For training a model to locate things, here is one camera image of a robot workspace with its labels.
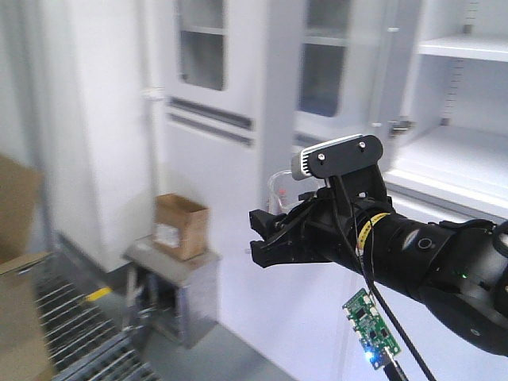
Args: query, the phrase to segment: glass cabinet door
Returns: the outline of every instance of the glass cabinet door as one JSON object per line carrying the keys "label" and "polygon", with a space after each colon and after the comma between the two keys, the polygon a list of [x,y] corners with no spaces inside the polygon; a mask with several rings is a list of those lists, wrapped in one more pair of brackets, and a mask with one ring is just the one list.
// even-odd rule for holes
{"label": "glass cabinet door", "polygon": [[306,0],[296,121],[303,136],[364,133],[378,93],[394,0]]}
{"label": "glass cabinet door", "polygon": [[223,0],[179,0],[180,78],[191,85],[224,88]]}
{"label": "glass cabinet door", "polygon": [[310,0],[299,109],[332,117],[340,109],[350,0]]}

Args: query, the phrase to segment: gray floor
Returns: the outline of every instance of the gray floor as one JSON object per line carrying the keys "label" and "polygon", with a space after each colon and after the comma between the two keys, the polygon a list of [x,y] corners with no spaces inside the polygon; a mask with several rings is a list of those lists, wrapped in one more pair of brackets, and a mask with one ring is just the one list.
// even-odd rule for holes
{"label": "gray floor", "polygon": [[[69,280],[78,283],[76,286],[85,288],[83,292],[92,292],[107,283],[96,269],[89,267],[90,264],[81,261],[75,253],[66,252],[58,260],[58,268]],[[122,292],[119,289],[96,301],[119,328],[124,306]],[[166,381],[294,381],[220,325],[216,325],[191,349],[153,330],[148,332],[147,338],[144,347],[139,348],[141,355]]]}

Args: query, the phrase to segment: black cable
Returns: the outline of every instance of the black cable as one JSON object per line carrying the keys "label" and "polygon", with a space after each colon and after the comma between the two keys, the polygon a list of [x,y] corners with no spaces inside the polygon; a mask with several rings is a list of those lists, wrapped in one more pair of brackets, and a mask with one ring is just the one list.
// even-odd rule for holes
{"label": "black cable", "polygon": [[[333,217],[334,217],[334,221],[336,224],[336,229],[338,229],[338,233],[341,233],[342,230],[341,230],[341,222],[339,219],[339,210],[338,210],[338,205],[337,205],[337,199],[336,199],[335,194],[333,192],[332,192],[332,194],[333,194]],[[395,315],[391,312],[390,307],[388,306],[388,304],[384,300],[383,296],[381,295],[381,293],[375,286],[374,281],[372,279],[369,279],[367,274],[365,273],[365,271],[363,271],[363,265],[362,265],[363,261],[359,260],[355,255],[353,255],[353,258],[354,258],[354,260],[357,260],[359,262],[360,269],[362,269],[363,276],[365,278],[365,281],[367,283],[369,290],[374,294],[375,298],[378,300],[378,302],[381,305],[381,307],[383,308],[384,312],[387,314],[391,323],[394,325],[395,329],[397,329],[398,334],[400,335],[400,337],[406,344],[407,348],[410,350],[411,354],[413,355],[414,359],[416,360],[421,371],[423,371],[423,373],[425,374],[425,377],[427,377],[427,379],[429,381],[436,381],[436,379],[434,378],[429,367],[427,367],[427,364],[421,358],[420,353],[418,353],[418,350],[414,346],[413,342],[411,341],[409,336],[407,336],[406,331],[404,331],[404,328],[400,325],[400,323],[398,322]]]}
{"label": "black cable", "polygon": [[404,371],[395,360],[393,360],[388,365],[385,365],[383,371],[390,381],[409,381],[409,379],[404,374]]}

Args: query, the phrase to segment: white cabinet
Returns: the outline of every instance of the white cabinet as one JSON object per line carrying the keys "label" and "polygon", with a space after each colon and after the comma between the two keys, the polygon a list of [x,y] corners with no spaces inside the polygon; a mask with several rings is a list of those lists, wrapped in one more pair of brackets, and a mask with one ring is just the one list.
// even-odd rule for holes
{"label": "white cabinet", "polygon": [[388,182],[508,216],[508,3],[423,2]]}
{"label": "white cabinet", "polygon": [[18,2],[52,227],[105,271],[150,233],[152,182],[133,1]]}

